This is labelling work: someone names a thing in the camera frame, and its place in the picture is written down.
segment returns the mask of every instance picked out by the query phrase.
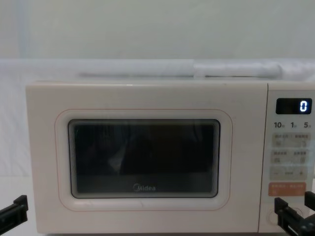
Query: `white backdrop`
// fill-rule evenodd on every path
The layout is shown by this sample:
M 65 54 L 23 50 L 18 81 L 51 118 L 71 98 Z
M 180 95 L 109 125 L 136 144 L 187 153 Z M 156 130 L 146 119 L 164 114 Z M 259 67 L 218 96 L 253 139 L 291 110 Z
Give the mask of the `white backdrop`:
M 314 0 L 0 0 L 0 58 L 315 58 L 314 25 Z M 37 235 L 24 92 L 37 79 L 0 68 L 0 208 L 30 201 L 12 236 Z
M 24 58 L 315 57 L 314 0 L 14 1 Z

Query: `dark glass window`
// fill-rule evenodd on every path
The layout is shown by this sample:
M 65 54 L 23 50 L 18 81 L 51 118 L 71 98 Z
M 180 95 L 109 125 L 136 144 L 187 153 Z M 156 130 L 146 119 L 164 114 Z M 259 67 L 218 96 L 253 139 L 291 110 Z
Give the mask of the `dark glass window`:
M 73 119 L 76 198 L 211 198 L 218 193 L 214 119 Z

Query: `white surface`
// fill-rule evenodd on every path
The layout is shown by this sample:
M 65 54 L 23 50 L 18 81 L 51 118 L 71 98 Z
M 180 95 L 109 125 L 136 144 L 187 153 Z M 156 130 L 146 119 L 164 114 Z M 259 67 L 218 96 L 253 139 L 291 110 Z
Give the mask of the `white surface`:
M 315 57 L 314 0 L 16 1 L 24 58 Z
M 0 58 L 18 58 L 18 26 L 13 0 L 0 0 Z

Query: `microwave oven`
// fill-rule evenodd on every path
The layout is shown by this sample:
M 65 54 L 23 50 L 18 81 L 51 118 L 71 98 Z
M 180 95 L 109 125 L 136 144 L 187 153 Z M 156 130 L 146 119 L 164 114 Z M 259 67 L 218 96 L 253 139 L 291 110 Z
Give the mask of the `microwave oven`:
M 314 176 L 314 82 L 27 86 L 40 233 L 281 232 Z

